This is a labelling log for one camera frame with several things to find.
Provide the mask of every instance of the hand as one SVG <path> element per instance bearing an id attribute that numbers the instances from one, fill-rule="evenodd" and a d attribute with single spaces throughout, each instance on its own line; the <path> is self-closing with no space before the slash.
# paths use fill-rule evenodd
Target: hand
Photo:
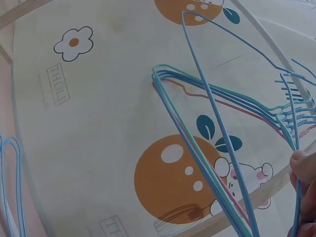
<path id="1" fill-rule="evenodd" d="M 299 230 L 296 237 L 316 237 L 316 153 L 306 155 L 295 151 L 290 159 L 290 180 L 296 189 L 296 179 L 302 181 Z"/>

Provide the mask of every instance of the white dot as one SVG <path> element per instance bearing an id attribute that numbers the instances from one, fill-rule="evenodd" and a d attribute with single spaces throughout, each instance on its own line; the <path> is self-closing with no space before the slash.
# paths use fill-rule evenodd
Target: white dot
<path id="1" fill-rule="evenodd" d="M 196 6 L 194 6 L 193 4 L 187 5 L 187 10 L 189 10 L 189 11 L 193 11 L 195 8 L 196 8 Z"/>
<path id="2" fill-rule="evenodd" d="M 201 189 L 203 188 L 203 183 L 202 181 L 196 181 L 194 184 L 193 184 L 193 189 L 195 191 L 200 191 Z"/>
<path id="3" fill-rule="evenodd" d="M 193 174 L 193 168 L 191 166 L 188 166 L 185 170 L 184 170 L 186 175 L 191 175 Z"/>
<path id="4" fill-rule="evenodd" d="M 204 10 L 206 10 L 206 9 L 208 9 L 208 5 L 202 4 L 202 5 L 201 5 L 201 8 L 204 9 Z"/>
<path id="5" fill-rule="evenodd" d="M 161 152 L 161 159 L 166 163 L 174 163 L 183 155 L 183 148 L 178 144 L 167 146 Z"/>
<path id="6" fill-rule="evenodd" d="M 203 18 L 200 17 L 200 16 L 196 16 L 194 19 L 195 19 L 196 21 L 202 21 L 202 20 L 203 20 Z"/>

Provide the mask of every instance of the cartoon bunny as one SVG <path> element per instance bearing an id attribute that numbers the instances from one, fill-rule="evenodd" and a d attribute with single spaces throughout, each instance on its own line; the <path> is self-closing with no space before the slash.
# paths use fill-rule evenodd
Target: cartoon bunny
<path id="1" fill-rule="evenodd" d="M 242 175 L 246 180 L 248 192 L 256 190 L 258 187 L 266 183 L 273 176 L 273 168 L 269 163 L 264 163 L 258 168 L 253 168 L 248 164 L 239 164 Z M 220 177 L 227 177 L 227 188 L 233 197 L 239 201 L 242 199 L 240 187 L 237 181 L 237 176 L 233 164 L 228 162 L 224 157 L 216 160 L 214 168 Z M 265 201 L 258 209 L 267 209 L 271 204 L 271 199 Z M 222 208 L 217 200 L 211 204 L 210 213 L 212 216 L 222 211 Z"/>

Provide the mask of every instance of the teal leaf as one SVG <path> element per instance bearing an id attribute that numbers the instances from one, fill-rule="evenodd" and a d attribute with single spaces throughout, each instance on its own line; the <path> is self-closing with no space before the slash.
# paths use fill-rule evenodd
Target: teal leaf
<path id="1" fill-rule="evenodd" d="M 237 12 L 234 10 L 231 10 L 229 8 L 223 8 L 223 12 L 227 19 L 229 19 L 231 22 L 234 24 L 239 24 L 240 23 L 240 17 Z"/>
<path id="2" fill-rule="evenodd" d="M 235 137 L 235 136 L 229 136 L 231 139 L 234 151 L 239 150 L 242 147 L 242 141 Z M 227 146 L 225 144 L 224 138 L 220 138 L 216 143 L 215 143 L 216 149 L 219 150 L 220 152 L 228 153 Z"/>
<path id="3" fill-rule="evenodd" d="M 197 118 L 197 129 L 206 140 L 212 139 L 215 134 L 214 122 L 206 115 Z"/>

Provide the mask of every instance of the cartoon character print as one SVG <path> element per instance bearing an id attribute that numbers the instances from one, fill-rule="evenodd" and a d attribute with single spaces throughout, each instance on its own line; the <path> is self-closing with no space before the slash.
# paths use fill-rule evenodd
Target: cartoon character print
<path id="1" fill-rule="evenodd" d="M 269 163 L 264 163 L 258 168 L 253 168 L 248 164 L 239 164 L 241 172 L 244 176 L 248 192 L 255 191 L 258 187 L 266 183 L 273 176 L 273 168 Z M 214 168 L 220 177 L 227 177 L 227 188 L 233 197 L 239 201 L 242 199 L 237 176 L 231 162 L 220 157 L 216 160 Z M 265 201 L 258 209 L 267 209 L 271 204 L 271 199 Z M 215 200 L 210 209 L 212 216 L 220 213 L 222 208 L 217 200 Z"/>
<path id="2" fill-rule="evenodd" d="M 207 115 L 197 118 L 197 129 L 204 139 L 194 136 L 196 143 L 214 166 L 220 152 L 227 153 L 224 138 L 211 145 L 215 135 L 213 120 Z M 235 151 L 242 141 L 230 135 Z M 227 184 L 226 175 L 222 178 Z M 134 185 L 142 206 L 158 221 L 159 232 L 166 223 L 188 224 L 201 220 L 210 213 L 216 199 L 180 134 L 163 137 L 152 143 L 141 155 L 135 167 Z"/>

